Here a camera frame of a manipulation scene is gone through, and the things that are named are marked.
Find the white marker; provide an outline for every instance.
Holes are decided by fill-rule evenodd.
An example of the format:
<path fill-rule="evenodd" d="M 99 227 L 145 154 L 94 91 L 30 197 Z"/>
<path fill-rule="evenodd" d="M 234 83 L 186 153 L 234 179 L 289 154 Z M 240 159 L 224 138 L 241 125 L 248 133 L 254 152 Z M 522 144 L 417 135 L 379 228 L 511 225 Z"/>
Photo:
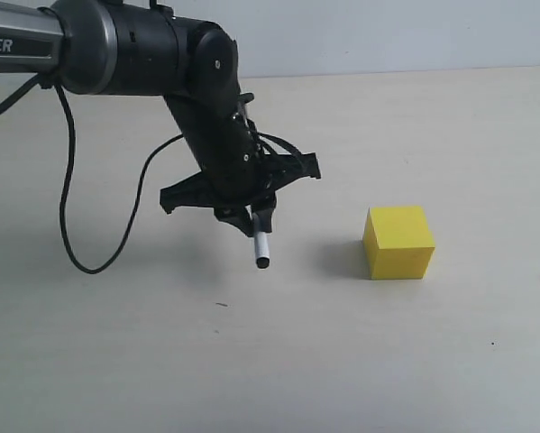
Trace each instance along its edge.
<path fill-rule="evenodd" d="M 253 247 L 258 268 L 267 269 L 270 266 L 270 244 L 268 234 L 260 230 L 260 219 L 256 214 L 253 214 Z"/>

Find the white table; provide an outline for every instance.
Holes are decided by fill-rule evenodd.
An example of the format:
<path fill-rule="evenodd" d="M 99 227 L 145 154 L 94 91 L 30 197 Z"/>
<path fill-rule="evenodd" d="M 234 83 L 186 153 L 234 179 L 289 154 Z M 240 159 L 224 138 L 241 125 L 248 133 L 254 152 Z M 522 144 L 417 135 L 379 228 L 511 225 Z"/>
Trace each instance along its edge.
<path fill-rule="evenodd" d="M 54 92 L 0 118 L 0 432 L 540 432 L 540 69 L 243 87 L 260 129 L 324 175 L 279 193 L 266 272 L 211 211 L 161 210 L 159 189 L 196 171 L 180 143 L 124 255 L 79 273 Z M 70 101 L 69 229 L 95 265 L 177 129 L 158 98 Z M 435 234 L 426 278 L 366 280 L 368 207 L 407 204 Z"/>

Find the robotic arm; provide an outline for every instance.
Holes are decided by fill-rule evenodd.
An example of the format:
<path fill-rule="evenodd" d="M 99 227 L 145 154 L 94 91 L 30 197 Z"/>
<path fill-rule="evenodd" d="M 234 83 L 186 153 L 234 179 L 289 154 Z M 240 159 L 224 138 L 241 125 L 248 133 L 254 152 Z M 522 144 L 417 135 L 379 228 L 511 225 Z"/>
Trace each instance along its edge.
<path fill-rule="evenodd" d="M 209 207 L 255 241 L 258 267 L 270 263 L 267 234 L 276 191 L 320 179 L 314 153 L 256 130 L 237 77 L 237 44 L 216 23 L 123 0 L 58 0 L 34 10 L 0 2 L 0 73 L 55 77 L 79 95 L 162 96 L 200 172 L 160 193 L 177 207 Z M 262 139 L 291 154 L 277 154 Z"/>

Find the yellow block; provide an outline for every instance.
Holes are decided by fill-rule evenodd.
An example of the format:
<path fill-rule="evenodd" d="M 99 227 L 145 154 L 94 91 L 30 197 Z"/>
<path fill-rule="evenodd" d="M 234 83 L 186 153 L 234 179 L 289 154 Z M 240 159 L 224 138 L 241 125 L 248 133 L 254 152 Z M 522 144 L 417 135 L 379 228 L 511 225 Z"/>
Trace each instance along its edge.
<path fill-rule="evenodd" d="M 371 208 L 363 244 L 373 280 L 422 279 L 435 249 L 420 206 Z"/>

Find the white wall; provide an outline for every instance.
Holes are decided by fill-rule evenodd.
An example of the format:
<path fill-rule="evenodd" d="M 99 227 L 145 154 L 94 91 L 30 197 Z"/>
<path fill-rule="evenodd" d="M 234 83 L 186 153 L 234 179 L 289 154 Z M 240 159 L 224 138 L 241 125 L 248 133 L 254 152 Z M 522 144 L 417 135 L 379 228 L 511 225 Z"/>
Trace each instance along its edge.
<path fill-rule="evenodd" d="M 166 3 L 236 37 L 246 77 L 540 65 L 540 0 Z"/>

